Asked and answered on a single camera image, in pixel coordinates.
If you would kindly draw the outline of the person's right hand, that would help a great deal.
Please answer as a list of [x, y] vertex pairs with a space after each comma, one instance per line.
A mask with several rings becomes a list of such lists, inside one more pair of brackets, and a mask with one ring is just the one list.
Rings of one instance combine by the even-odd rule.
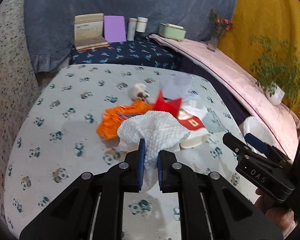
[[278, 207], [273, 207], [271, 209], [267, 208], [264, 201], [264, 192], [261, 189], [256, 189], [255, 193], [259, 197], [254, 206], [262, 211], [269, 220], [280, 228], [283, 234], [283, 239], [286, 239], [299, 223], [298, 220], [295, 220], [294, 212], [292, 210], [285, 210]]

